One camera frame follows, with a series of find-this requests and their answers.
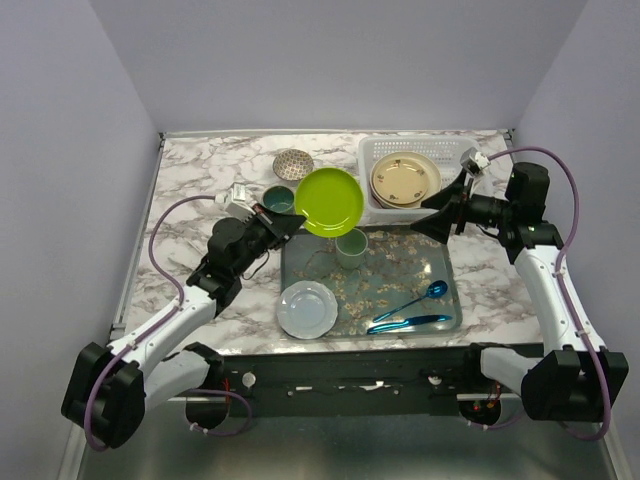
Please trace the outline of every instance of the gray floor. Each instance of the gray floor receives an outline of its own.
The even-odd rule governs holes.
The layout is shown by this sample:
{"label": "gray floor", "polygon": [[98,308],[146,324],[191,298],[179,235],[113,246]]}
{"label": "gray floor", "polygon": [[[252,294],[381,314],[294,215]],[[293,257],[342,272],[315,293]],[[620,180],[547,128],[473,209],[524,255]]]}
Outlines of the gray floor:
{"label": "gray floor", "polygon": [[181,402],[149,413],[118,450],[85,453],[81,479],[607,479],[604,445],[553,423],[483,432],[451,417],[258,419],[233,438],[189,432]]}

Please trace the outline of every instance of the stack of plates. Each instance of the stack of plates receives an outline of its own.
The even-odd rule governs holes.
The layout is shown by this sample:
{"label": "stack of plates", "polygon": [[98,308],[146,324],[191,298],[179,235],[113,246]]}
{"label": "stack of plates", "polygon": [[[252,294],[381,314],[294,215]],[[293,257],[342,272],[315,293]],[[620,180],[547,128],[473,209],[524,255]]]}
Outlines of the stack of plates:
{"label": "stack of plates", "polygon": [[384,208],[420,208],[420,203],[440,191],[440,170],[424,155],[395,152],[371,169],[371,192]]}

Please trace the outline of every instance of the blue ladle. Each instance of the blue ladle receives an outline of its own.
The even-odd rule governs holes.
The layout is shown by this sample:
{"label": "blue ladle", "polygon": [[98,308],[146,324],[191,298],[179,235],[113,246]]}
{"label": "blue ladle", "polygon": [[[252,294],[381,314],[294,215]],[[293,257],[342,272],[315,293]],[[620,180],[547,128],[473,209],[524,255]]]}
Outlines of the blue ladle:
{"label": "blue ladle", "polygon": [[390,312],[383,313],[382,315],[377,316],[376,318],[373,319],[373,323],[378,323],[384,320],[385,318],[390,317],[394,313],[397,313],[400,310],[407,308],[409,305],[413,305],[414,303],[421,302],[425,298],[440,298],[445,293],[447,293],[447,290],[449,290],[449,285],[447,285],[447,282],[445,282],[444,280],[436,280],[435,282],[433,282],[431,285],[427,287],[427,291],[425,292],[424,295],[416,298],[415,300],[410,301],[409,303],[402,305],[401,307],[391,310]]}

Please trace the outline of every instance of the gray wall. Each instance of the gray wall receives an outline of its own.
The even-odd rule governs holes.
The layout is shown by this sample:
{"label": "gray wall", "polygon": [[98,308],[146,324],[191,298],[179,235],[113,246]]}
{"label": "gray wall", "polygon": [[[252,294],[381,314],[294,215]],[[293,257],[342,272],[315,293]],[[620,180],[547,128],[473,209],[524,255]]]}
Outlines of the gray wall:
{"label": "gray wall", "polygon": [[[598,333],[631,365],[614,412],[640,474],[638,25],[637,0],[590,0],[529,104],[516,139],[552,149],[575,174],[582,214],[568,261]],[[547,216],[566,235],[570,191],[561,171],[552,168],[551,174]]]}
{"label": "gray wall", "polygon": [[91,0],[163,131],[512,127],[585,0]]}
{"label": "gray wall", "polygon": [[0,475],[55,478],[78,351],[104,342],[158,136],[86,0],[0,7]]}

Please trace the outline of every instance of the white basket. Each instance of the white basket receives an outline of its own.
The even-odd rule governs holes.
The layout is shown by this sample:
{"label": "white basket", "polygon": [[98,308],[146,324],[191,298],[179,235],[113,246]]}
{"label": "white basket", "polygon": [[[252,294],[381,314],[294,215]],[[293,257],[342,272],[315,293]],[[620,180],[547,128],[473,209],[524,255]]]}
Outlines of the white basket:
{"label": "white basket", "polygon": [[[444,188],[456,179],[462,169],[460,158],[466,150],[472,147],[480,150],[480,145],[474,139],[454,135],[401,135],[363,138],[358,145],[358,170],[366,209],[374,217],[382,216],[389,221],[414,220],[433,213],[433,210],[424,208],[382,208],[371,193],[369,183],[371,169],[378,160],[390,153],[416,152],[429,158],[438,166],[442,175],[442,188]],[[478,185],[477,192],[492,196],[493,185],[486,178],[483,178]]]}

